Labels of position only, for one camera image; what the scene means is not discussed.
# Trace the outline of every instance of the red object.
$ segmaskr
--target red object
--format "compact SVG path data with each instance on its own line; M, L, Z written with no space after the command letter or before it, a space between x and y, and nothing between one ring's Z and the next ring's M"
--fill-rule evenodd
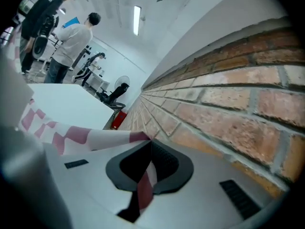
M119 114L114 119L113 123L111 124L111 127L117 130L119 128L119 126L122 124L122 122L126 116L127 116L126 113L124 113L123 111L120 111Z

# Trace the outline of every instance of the black t-shirt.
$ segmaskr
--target black t-shirt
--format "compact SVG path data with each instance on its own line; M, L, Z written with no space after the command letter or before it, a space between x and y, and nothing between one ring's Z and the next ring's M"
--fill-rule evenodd
M29 40L36 38L47 16L52 16L61 6L63 0L38 0L22 22L21 36Z

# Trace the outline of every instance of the black rectangle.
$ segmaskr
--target black rectangle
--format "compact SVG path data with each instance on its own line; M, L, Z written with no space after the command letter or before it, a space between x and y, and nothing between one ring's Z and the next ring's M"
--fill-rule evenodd
M233 180L219 183L244 219L260 211L258 205Z
M67 169L70 169L70 168L74 168L74 167L77 167L77 166L85 165L87 163L89 163L87 160L80 159L80 160L72 161L72 162L69 162L69 163L65 163L65 166L67 167Z

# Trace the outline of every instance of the floor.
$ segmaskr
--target floor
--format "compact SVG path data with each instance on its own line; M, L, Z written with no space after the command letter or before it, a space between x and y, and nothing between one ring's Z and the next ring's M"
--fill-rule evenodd
M42 62L35 61L32 65L32 68L29 73L23 75L23 78L26 83L43 83L45 75L40 72L42 67ZM74 75L73 71L68 71L66 77L63 79L63 84L72 84L72 76ZM75 84L81 85L82 81L77 81ZM83 87L87 92L94 96L95 91L92 90L88 85ZM107 122L104 130L111 129L112 118Z

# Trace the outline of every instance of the dark hair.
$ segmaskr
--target dark hair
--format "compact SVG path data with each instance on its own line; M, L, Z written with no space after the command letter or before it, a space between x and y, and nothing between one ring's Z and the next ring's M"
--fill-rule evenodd
M101 16L98 13L91 13L88 16L91 25L97 25L101 21Z

